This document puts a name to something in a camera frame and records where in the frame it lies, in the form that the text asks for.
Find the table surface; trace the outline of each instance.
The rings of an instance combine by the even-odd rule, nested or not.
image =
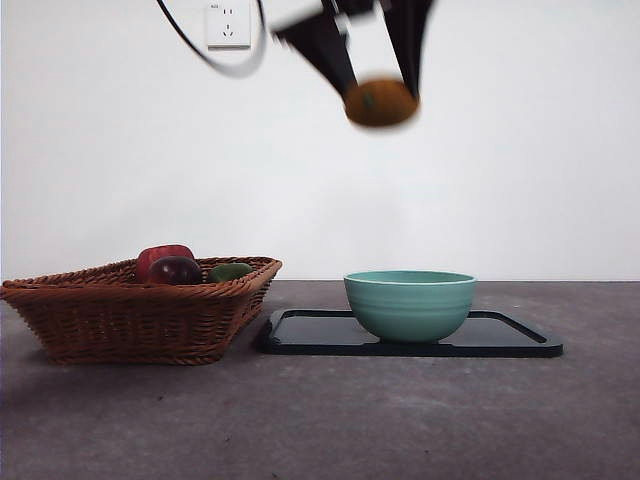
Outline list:
[[[53,365],[3,303],[0,478],[640,478],[640,283],[480,282],[474,309],[563,337],[550,359],[256,352],[282,308],[348,303],[275,281],[197,367]]]

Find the basket rim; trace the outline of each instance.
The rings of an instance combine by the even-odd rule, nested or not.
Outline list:
[[[6,296],[13,292],[27,291],[39,291],[39,292],[55,292],[55,291],[70,291],[78,292],[91,291],[94,293],[107,293],[107,292],[144,292],[145,294],[153,295],[160,294],[164,297],[167,296],[185,296],[194,294],[215,294],[216,296],[235,296],[241,294],[251,293],[264,283],[268,277],[275,276],[275,273],[282,267],[282,262],[271,257],[265,256],[244,256],[244,257],[204,257],[196,258],[198,263],[200,262],[220,262],[227,263],[231,261],[265,261],[265,265],[248,273],[247,275],[220,283],[201,283],[197,285],[165,285],[165,284],[152,284],[152,283],[78,283],[71,280],[64,280],[67,277],[89,277],[91,275],[97,275],[103,272],[109,272],[118,270],[123,267],[129,267],[135,265],[136,259],[122,260],[119,262],[108,263],[102,266],[86,268],[82,270],[58,273],[51,275],[41,275],[33,278],[23,278],[16,280],[5,280],[2,282],[0,288],[0,298],[4,299]]]

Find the black tray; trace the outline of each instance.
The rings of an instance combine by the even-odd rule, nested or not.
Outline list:
[[[562,341],[502,313],[471,311],[462,326],[435,343],[389,343],[367,332],[349,310],[278,310],[256,348],[280,355],[404,357],[557,357]]]

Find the red apple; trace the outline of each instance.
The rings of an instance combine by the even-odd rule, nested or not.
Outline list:
[[[195,260],[170,256],[156,260],[149,267],[148,283],[197,285],[202,283],[202,270]]]
[[[143,250],[136,261],[136,282],[145,283],[148,279],[149,267],[162,257],[180,256],[195,259],[191,250],[184,245],[162,245]]]

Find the white wall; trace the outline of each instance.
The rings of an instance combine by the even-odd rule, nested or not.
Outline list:
[[[168,3],[201,38],[206,1]],[[382,134],[271,40],[256,75],[219,76],[152,0],[8,0],[2,21],[4,279],[184,243],[283,279],[640,280],[640,2],[441,0],[419,118]],[[352,33],[359,75],[397,70],[381,22]]]

